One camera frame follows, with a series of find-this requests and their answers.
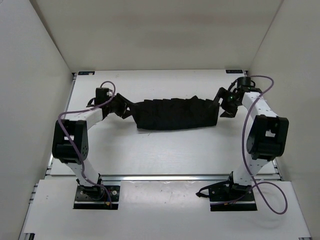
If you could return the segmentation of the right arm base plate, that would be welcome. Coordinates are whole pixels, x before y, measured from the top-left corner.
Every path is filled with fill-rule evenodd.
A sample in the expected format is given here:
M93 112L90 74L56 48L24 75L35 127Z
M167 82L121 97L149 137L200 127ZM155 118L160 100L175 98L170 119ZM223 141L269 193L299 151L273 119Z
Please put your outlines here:
M255 196L251 186L236 189L230 180L202 187L195 195L208 198L211 212L253 212L257 211Z

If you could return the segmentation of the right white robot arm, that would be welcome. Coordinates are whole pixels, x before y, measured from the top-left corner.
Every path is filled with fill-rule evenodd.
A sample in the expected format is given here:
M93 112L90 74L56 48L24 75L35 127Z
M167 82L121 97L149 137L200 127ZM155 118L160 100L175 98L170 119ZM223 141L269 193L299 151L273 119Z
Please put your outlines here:
M201 188L196 196L211 198L220 204L242 199L257 187L255 176L261 168L283 155L289 129L289 120L278 116L263 98L263 92L253 87L238 87L230 91L221 88L216 96L222 100L222 118L236 116L239 106L247 109L245 122L252 119L249 133L242 129L241 154L243 166L232 171L227 180Z

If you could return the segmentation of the black skirt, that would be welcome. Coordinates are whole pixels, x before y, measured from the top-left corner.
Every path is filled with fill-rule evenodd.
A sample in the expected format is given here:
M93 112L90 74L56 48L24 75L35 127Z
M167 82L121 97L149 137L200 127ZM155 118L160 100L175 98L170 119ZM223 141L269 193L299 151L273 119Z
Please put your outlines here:
M129 106L137 128L152 131L186 130L217 124L219 103L200 99L145 99Z

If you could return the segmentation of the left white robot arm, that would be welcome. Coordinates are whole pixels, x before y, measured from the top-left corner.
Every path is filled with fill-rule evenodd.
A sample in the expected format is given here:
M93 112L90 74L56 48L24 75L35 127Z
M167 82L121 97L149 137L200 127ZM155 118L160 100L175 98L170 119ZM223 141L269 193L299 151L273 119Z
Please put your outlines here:
M52 155L73 171L84 193L95 201L105 197L111 202L110 192L103 185L101 175L88 159L88 130L111 113L122 119L128 118L136 104L108 88L98 90L101 92L89 101L86 109L63 112L58 116Z

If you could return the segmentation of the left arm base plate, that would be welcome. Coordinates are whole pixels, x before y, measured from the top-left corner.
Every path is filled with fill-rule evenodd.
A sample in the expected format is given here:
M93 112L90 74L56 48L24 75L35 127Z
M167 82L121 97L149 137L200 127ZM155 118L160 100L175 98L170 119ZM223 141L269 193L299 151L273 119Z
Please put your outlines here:
M118 210L121 193L120 185L104 185L105 189L97 186L77 185L73 209L75 210Z

